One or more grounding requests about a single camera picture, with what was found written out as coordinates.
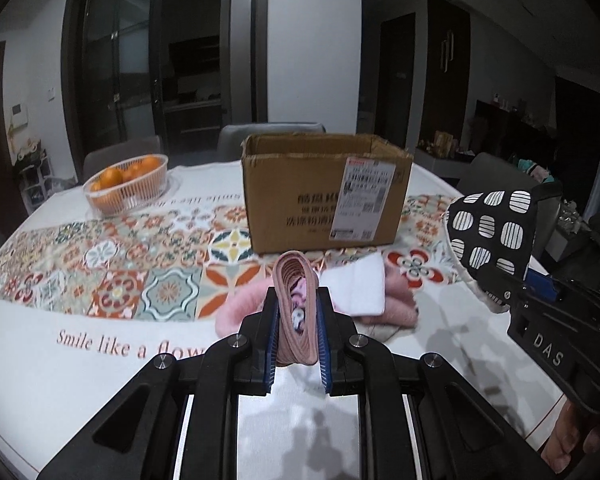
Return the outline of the person's right hand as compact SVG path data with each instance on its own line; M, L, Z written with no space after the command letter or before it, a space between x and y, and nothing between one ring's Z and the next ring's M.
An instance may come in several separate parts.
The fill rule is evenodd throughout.
M560 474L569 465L570 453L576 448L579 440L578 410L567 400L542 452L543 460L555 474Z

